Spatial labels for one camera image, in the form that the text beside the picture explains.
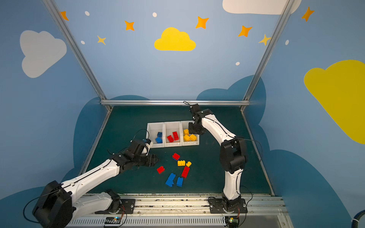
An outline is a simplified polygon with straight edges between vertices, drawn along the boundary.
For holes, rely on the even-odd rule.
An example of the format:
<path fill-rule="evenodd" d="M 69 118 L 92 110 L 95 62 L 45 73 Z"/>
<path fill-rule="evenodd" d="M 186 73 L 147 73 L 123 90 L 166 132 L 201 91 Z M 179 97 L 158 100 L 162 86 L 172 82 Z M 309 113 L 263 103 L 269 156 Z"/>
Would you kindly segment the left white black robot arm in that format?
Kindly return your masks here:
<path fill-rule="evenodd" d="M 152 145 L 149 139 L 132 140 L 128 148 L 111 155 L 96 168 L 62 183 L 50 182 L 38 198 L 32 215 L 44 228 L 64 228 L 71 221 L 94 212 L 121 212 L 120 196 L 112 190 L 90 197 L 84 194 L 134 166 L 155 166 L 158 157 L 149 152 Z"/>

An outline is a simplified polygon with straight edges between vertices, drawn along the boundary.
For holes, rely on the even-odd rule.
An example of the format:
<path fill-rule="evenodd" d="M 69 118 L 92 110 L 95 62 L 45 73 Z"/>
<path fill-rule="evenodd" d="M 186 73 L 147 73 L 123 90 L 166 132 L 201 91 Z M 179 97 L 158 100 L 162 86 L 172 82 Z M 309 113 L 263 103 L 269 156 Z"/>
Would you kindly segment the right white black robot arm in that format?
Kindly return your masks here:
<path fill-rule="evenodd" d="M 245 139 L 224 127 L 210 109 L 202 110 L 198 104 L 190 104 L 189 108 L 193 118 L 189 132 L 203 135 L 208 131 L 220 145 L 220 163 L 225 171 L 222 204 L 227 209 L 237 206 L 241 201 L 241 175 L 248 161 Z"/>

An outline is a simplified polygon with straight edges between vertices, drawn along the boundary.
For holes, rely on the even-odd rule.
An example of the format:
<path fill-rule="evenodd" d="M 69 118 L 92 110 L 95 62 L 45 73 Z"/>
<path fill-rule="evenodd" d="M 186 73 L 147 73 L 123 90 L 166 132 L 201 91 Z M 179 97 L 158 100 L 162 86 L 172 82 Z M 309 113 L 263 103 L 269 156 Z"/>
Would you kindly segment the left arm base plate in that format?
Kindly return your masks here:
<path fill-rule="evenodd" d="M 135 209 L 135 199 L 120 199 L 113 201 L 105 211 L 96 211 L 95 214 L 133 214 Z"/>

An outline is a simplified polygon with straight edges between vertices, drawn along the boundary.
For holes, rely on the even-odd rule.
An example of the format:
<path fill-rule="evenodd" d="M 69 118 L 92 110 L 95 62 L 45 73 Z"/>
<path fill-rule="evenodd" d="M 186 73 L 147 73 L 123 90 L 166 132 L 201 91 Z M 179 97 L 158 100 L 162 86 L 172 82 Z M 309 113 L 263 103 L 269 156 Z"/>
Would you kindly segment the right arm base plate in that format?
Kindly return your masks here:
<path fill-rule="evenodd" d="M 228 200 L 226 198 L 209 197 L 207 199 L 211 214 L 247 213 L 246 201 L 242 198 Z"/>

